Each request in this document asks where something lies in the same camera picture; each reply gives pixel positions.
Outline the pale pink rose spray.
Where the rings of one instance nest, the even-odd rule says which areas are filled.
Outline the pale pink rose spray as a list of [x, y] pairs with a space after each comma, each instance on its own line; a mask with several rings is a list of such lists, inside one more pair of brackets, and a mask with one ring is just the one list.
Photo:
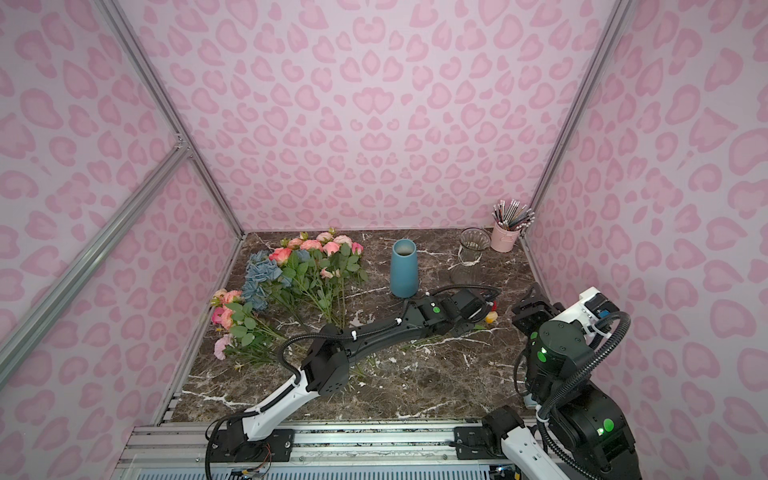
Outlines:
[[326, 255], [332, 255], [340, 252], [343, 246], [352, 248], [354, 242], [346, 235], [333, 235], [330, 231], [326, 231], [318, 234], [314, 239], [303, 240], [299, 248], [306, 251], [323, 251]]

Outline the pink artificial rose stem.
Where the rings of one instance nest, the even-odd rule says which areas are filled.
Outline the pink artificial rose stem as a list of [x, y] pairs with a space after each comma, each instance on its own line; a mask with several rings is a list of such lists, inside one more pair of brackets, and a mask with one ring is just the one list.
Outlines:
[[274, 262], [278, 266], [284, 265], [290, 258], [293, 250], [289, 247], [281, 247], [275, 249], [268, 257], [268, 259]]

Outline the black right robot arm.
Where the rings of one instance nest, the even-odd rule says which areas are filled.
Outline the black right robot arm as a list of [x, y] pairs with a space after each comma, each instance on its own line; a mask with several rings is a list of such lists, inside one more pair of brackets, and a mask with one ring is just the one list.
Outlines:
[[563, 479], [563, 465], [586, 479], [638, 479], [635, 438], [616, 401], [592, 373], [617, 349], [631, 317], [594, 287], [569, 307], [533, 284], [514, 307], [513, 324], [527, 338], [519, 359], [535, 404], [530, 429], [510, 407], [482, 420], [478, 451], [506, 458], [530, 479]]

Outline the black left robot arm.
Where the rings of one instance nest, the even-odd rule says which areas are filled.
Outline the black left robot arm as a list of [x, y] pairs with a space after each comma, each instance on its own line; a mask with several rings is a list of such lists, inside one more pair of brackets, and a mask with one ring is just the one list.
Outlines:
[[501, 290], [487, 285], [448, 285], [406, 299], [400, 313], [360, 327], [333, 325], [289, 338], [277, 350], [291, 377], [258, 404], [223, 417], [206, 431], [204, 465], [274, 461], [273, 431], [310, 401], [346, 386], [350, 368], [381, 350], [425, 338], [462, 336], [492, 312]]

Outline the clear glass vase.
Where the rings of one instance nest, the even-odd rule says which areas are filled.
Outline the clear glass vase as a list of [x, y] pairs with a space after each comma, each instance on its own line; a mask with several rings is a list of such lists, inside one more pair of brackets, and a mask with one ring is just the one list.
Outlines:
[[490, 234], [485, 229], [470, 227], [461, 232], [458, 263], [450, 271], [450, 278], [453, 283], [480, 283], [480, 263], [483, 254], [490, 248], [490, 242]]

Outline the teal ceramic vase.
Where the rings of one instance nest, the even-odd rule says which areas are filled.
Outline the teal ceramic vase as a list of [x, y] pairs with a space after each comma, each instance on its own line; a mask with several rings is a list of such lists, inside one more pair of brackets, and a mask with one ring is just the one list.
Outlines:
[[390, 290], [398, 298], [410, 298], [419, 286], [417, 246], [411, 239], [397, 240], [392, 247]]

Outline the pink pencil cup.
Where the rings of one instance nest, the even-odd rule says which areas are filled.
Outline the pink pencil cup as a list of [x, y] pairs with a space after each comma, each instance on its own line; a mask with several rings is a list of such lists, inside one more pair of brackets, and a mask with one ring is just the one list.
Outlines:
[[492, 210], [494, 225], [490, 247], [499, 253], [509, 253], [520, 235], [535, 220], [534, 210], [520, 200], [500, 199]]

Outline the blue artificial rose bunch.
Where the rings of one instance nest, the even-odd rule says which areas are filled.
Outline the blue artificial rose bunch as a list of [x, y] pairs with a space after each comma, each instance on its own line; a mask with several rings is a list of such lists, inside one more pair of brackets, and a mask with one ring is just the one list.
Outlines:
[[250, 303], [254, 310], [264, 311], [268, 308], [268, 288], [278, 282], [282, 270], [277, 261], [270, 258], [271, 253], [261, 250], [251, 254], [247, 263], [242, 286], [242, 297]]

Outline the cream pink rose bunch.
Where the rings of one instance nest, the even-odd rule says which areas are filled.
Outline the cream pink rose bunch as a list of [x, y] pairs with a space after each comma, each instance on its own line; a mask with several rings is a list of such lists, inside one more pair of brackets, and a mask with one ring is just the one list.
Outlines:
[[210, 301], [211, 323], [219, 335], [213, 354], [217, 360], [234, 359], [238, 365], [275, 364], [275, 349], [284, 339], [239, 290], [220, 289]]

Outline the aluminium frame post right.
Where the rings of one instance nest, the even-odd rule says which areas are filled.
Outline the aluminium frame post right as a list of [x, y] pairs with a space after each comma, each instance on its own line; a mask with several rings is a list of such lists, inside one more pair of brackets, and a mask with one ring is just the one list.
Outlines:
[[632, 0], [614, 2], [605, 28], [602, 30], [590, 61], [587, 63], [584, 75], [532, 196], [530, 206], [535, 211], [538, 211], [544, 203], [546, 192], [554, 180], [571, 139], [577, 132], [579, 123], [587, 110], [610, 57], [617, 48], [627, 25], [632, 21], [636, 5], [637, 1]]

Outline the aluminium frame post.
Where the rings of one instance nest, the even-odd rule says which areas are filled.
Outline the aluminium frame post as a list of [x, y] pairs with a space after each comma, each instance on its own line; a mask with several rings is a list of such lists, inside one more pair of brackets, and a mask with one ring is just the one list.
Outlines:
[[579, 123], [587, 110], [610, 57], [617, 48], [627, 25], [632, 21], [636, 5], [637, 1], [632, 0], [614, 2], [605, 28], [602, 30], [590, 61], [587, 63], [584, 75], [532, 196], [530, 206], [535, 211], [538, 211], [544, 203], [546, 192], [554, 180], [571, 139], [577, 132]]
[[121, 49], [128, 56], [134, 70], [158, 108], [159, 113], [168, 123], [179, 143], [189, 150], [197, 173], [201, 177], [208, 192], [212, 195], [216, 205], [223, 213], [226, 222], [233, 230], [235, 236], [238, 239], [243, 239], [246, 236], [244, 228], [236, 218], [234, 210], [226, 199], [222, 189], [216, 183], [211, 169], [205, 163], [195, 141], [192, 139], [189, 129], [182, 120], [179, 110], [171, 99], [168, 89], [165, 87], [161, 77], [152, 65], [148, 54], [141, 45], [139, 36], [128, 21], [119, 2], [113, 0], [96, 0], [94, 1], [94, 4], [113, 31]]

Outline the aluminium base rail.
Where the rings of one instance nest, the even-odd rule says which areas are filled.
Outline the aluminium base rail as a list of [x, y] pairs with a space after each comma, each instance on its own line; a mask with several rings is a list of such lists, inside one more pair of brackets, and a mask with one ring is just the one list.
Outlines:
[[273, 460], [204, 465], [202, 423], [134, 430], [115, 479], [520, 479], [509, 460], [458, 455], [461, 420], [287, 422]]

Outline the diagonal aluminium frame bar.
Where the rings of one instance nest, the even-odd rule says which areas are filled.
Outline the diagonal aluminium frame bar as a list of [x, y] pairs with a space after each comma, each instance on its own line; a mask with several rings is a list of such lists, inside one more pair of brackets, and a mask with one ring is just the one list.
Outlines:
[[97, 235], [68, 265], [1, 345], [1, 384], [6, 385], [54, 323], [190, 157], [188, 144], [177, 144], [134, 191]]

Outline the aluminium frame post left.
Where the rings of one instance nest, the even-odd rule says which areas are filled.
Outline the aluminium frame post left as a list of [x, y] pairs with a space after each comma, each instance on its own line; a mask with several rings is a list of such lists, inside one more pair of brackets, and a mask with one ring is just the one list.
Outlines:
[[182, 120], [179, 110], [171, 99], [168, 89], [165, 87], [161, 77], [152, 65], [148, 54], [141, 45], [139, 36], [128, 21], [119, 2], [113, 0], [96, 0], [94, 1], [94, 4], [113, 31], [121, 49], [128, 56], [134, 70], [158, 108], [159, 113], [168, 123], [179, 143], [189, 150], [197, 173], [201, 177], [208, 192], [212, 195], [216, 205], [223, 213], [226, 222], [233, 230], [235, 236], [238, 239], [243, 239], [246, 236], [244, 228], [236, 218], [234, 210], [226, 199], [222, 189], [216, 183], [211, 169], [205, 163], [195, 141], [192, 139], [189, 129]]

